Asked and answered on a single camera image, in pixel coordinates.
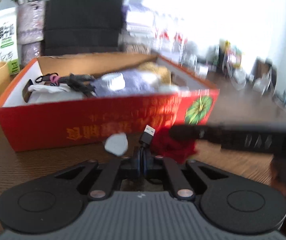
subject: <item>screw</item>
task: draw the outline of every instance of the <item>screw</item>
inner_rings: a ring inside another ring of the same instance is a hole
[[[90,196],[93,198],[102,198],[105,196],[105,192],[102,190],[93,190],[91,191]]]
[[[180,197],[191,197],[193,195],[193,191],[190,189],[181,189],[178,191],[178,195]]]

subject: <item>box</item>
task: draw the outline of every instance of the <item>box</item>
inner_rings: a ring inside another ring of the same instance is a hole
[[[101,76],[154,61],[166,66],[173,82],[191,91],[114,98],[27,104],[22,90],[29,79],[57,72],[60,76]],[[0,97],[0,125],[15,151],[66,147],[102,141],[118,132],[142,132],[174,123],[205,124],[219,95],[207,80],[156,55],[97,53],[33,59]]]

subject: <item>wooden table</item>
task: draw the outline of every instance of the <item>wooden table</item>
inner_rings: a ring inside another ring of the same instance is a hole
[[[286,122],[286,114],[269,99],[261,98],[250,87],[236,91],[221,76],[208,78],[221,88],[219,99],[210,116],[210,123],[234,122]],[[139,134],[129,135],[128,155],[138,145]],[[199,155],[193,158],[235,174],[263,183],[269,183],[270,155],[220,151],[219,146],[199,142]],[[0,127],[0,194],[17,184],[53,173],[88,159],[107,162],[112,156],[104,151],[102,143],[83,146],[15,153]]]

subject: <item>red cloth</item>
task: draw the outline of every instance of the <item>red cloth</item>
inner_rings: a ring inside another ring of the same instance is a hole
[[[195,140],[176,141],[169,136],[170,127],[158,130],[151,143],[151,151],[156,155],[170,157],[177,163],[184,163],[187,157],[196,154]]]

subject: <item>green flower graphic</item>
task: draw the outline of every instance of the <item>green flower graphic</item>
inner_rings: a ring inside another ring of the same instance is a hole
[[[213,99],[209,96],[200,96],[197,101],[187,109],[184,122],[188,124],[197,124],[209,112]]]

